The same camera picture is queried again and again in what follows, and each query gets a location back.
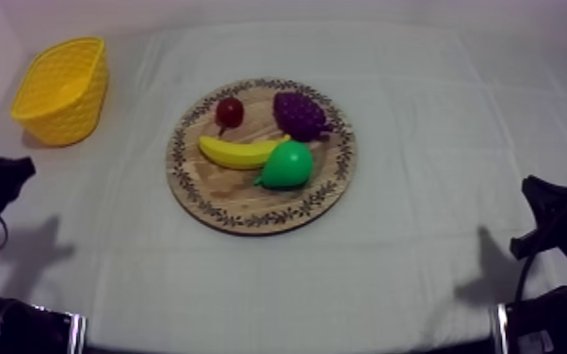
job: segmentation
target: round wooden tray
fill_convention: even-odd
[[[244,121],[226,130],[222,139],[249,143],[282,137],[272,114],[280,91],[297,91],[319,104],[332,132],[309,143],[315,160],[310,181],[294,191],[273,191],[253,185],[261,170],[225,169],[210,162],[198,148],[201,135],[216,137],[219,101],[236,97],[244,105]],[[167,148],[167,177],[176,199],[196,219],[235,234],[281,233],[325,213],[338,201],[356,165],[351,126],[327,96],[294,81],[261,78],[235,82],[201,98],[182,117]]]

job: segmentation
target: white tablecloth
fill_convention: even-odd
[[[372,23],[232,24],[107,39],[96,131],[46,149],[0,107],[0,155],[38,173],[4,213],[0,295],[85,314],[95,344],[183,353],[347,353],[489,333],[520,264],[536,174],[567,185],[567,52]],[[170,193],[165,149],[197,99],[279,76],[331,96],[357,137],[345,196],[291,233],[206,228]],[[567,282],[543,257],[529,294]]]

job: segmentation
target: plastic basket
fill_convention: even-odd
[[[104,40],[68,40],[33,60],[11,117],[46,145],[73,144],[97,125],[106,88]]]

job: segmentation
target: yellow banana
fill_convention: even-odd
[[[200,137],[200,150],[211,161],[229,169],[259,169],[277,145],[290,139],[286,135],[276,140],[238,144],[214,137]]]

